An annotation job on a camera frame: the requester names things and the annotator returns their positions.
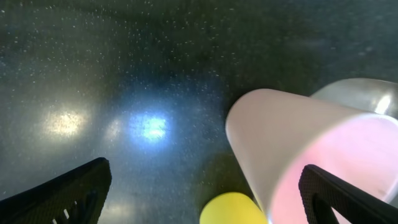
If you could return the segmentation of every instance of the granite countertop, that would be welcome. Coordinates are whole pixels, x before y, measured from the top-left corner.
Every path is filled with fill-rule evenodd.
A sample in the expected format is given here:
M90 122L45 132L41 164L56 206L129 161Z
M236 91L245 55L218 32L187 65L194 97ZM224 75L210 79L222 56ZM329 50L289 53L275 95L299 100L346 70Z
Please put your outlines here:
M398 82L398 1L0 2L0 199L96 157L100 223L198 223L251 195L224 131L256 88Z

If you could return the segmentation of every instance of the yellow object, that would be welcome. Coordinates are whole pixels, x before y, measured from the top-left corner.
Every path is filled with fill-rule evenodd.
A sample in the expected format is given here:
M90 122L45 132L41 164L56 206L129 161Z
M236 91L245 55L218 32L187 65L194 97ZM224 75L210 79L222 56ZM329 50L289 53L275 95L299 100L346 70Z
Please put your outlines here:
M225 193L211 200L200 214L200 224L267 224L267 218L246 195Z

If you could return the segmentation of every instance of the dark countertop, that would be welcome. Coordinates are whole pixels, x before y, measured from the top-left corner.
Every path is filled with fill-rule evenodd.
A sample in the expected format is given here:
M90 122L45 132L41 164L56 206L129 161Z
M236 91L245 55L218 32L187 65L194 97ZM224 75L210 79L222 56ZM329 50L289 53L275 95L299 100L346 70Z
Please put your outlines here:
M242 94L398 82L398 1L0 2L0 199L96 157L100 223L198 223L249 187L224 132Z

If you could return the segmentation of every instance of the yellow cup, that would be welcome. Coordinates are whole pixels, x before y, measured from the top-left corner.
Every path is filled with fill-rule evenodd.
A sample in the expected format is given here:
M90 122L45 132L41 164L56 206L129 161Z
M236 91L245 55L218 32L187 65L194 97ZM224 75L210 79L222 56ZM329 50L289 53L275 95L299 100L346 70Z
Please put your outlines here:
M267 218L246 195L225 193L211 200L200 214L200 224L267 224Z

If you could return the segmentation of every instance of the speckled surface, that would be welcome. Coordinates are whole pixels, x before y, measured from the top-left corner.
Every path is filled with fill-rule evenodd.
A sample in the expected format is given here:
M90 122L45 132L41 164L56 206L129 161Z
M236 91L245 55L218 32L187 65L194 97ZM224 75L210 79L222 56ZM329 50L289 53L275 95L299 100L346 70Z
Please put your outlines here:
M96 157L100 223L198 223L250 194L224 133L243 93L398 81L398 1L0 2L0 199Z

